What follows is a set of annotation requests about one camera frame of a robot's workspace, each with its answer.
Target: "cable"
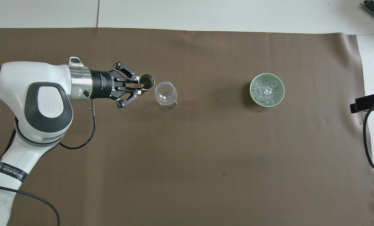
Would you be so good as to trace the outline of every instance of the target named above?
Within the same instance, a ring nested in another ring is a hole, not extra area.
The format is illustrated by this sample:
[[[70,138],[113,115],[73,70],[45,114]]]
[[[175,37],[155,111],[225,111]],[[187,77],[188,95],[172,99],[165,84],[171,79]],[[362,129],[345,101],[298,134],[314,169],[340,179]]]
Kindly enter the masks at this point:
[[[57,226],[60,226],[60,215],[59,215],[59,212],[57,211],[57,209],[50,202],[48,202],[45,199],[43,199],[43,198],[41,198],[39,196],[36,196],[34,194],[31,194],[31,193],[28,193],[28,192],[24,192],[24,191],[20,191],[20,190],[16,190],[16,189],[11,189],[11,188],[8,188],[8,187],[0,186],[0,190],[11,191],[11,192],[19,193],[19,194],[22,194],[22,195],[25,195],[25,196],[30,196],[30,197],[32,197],[34,199],[37,199],[37,200],[45,203],[50,208],[52,208],[52,210],[55,212],[56,218],[57,218]]]
[[[365,149],[365,154],[367,156],[367,160],[370,163],[371,167],[374,168],[374,164],[372,163],[372,160],[371,160],[371,157],[370,157],[370,153],[368,151],[367,136],[366,136],[366,124],[367,124],[367,120],[368,120],[368,117],[369,117],[370,113],[373,110],[374,110],[374,104],[370,107],[370,109],[367,111],[367,114],[365,114],[365,116],[364,116],[364,121],[363,121],[363,140],[364,140],[364,149]]]
[[[75,147],[75,148],[72,148],[72,147],[68,147],[68,146],[66,146],[66,145],[64,145],[64,144],[62,144],[61,142],[60,142],[60,145],[62,146],[62,147],[64,147],[64,148],[67,148],[67,149],[70,149],[70,150],[75,150],[75,149],[79,149],[79,148],[82,148],[82,147],[84,147],[85,145],[87,145],[91,140],[92,140],[92,137],[94,136],[94,134],[95,134],[95,129],[96,129],[96,121],[95,121],[95,99],[94,98],[92,98],[91,99],[91,110],[92,110],[92,120],[93,120],[93,130],[92,130],[92,134],[91,134],[91,136],[89,137],[89,139],[85,142],[85,143],[83,143],[83,144],[81,144],[80,146],[78,146],[78,147]]]
[[[9,150],[11,144],[13,143],[14,137],[15,137],[15,129],[13,129],[12,136],[10,137],[10,141],[9,141],[9,143],[7,144],[7,147],[6,147],[6,149],[4,150],[3,154],[0,156],[0,160],[2,159],[2,157],[4,156],[4,154],[7,152],[7,150]]]

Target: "white table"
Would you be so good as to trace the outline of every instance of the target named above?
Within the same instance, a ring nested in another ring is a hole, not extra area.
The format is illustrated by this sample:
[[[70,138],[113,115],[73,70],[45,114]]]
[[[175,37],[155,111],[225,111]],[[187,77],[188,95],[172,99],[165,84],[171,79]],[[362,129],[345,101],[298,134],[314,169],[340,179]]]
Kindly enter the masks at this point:
[[[374,93],[374,17],[361,4],[362,0],[0,0],[0,28],[128,27],[354,34],[358,35],[367,95]],[[369,118],[369,129],[374,158],[374,113]]]

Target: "clear glass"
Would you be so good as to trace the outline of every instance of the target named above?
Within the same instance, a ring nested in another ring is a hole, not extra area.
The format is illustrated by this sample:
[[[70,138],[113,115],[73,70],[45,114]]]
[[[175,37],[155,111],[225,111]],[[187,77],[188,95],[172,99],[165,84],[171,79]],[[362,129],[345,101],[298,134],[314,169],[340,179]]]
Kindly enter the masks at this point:
[[[172,110],[177,105],[177,90],[170,82],[161,82],[155,87],[155,99],[164,110]]]

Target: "brown mat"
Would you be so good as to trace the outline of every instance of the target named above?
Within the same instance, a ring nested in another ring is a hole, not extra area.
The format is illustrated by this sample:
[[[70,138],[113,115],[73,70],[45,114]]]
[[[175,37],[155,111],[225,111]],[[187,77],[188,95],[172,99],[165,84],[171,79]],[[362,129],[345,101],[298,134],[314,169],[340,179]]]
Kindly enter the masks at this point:
[[[91,143],[39,160],[21,189],[51,201],[63,225],[374,226],[362,115],[349,111],[364,95],[355,36],[0,29],[0,65],[67,64],[70,56],[90,69],[120,60],[169,80],[179,104],[165,112],[153,90],[125,109],[97,100]],[[251,101],[260,73],[284,82],[278,106]],[[69,146],[92,129],[90,102],[72,106]],[[0,154],[13,117],[0,100]],[[55,216],[17,195],[9,225],[55,225]]]

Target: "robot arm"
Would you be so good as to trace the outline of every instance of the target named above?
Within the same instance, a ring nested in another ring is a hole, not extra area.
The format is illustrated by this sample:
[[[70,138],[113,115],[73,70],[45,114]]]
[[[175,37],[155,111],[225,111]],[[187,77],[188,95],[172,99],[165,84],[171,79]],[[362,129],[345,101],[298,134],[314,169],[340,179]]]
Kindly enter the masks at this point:
[[[128,83],[139,88],[127,87]],[[0,99],[14,112],[12,145],[0,159],[0,186],[18,189],[41,156],[54,149],[72,122],[71,99],[111,98],[119,108],[154,86],[154,78],[121,62],[111,71],[90,70],[77,57],[68,65],[9,62],[0,68]],[[15,193],[0,190],[0,225],[9,220]]]

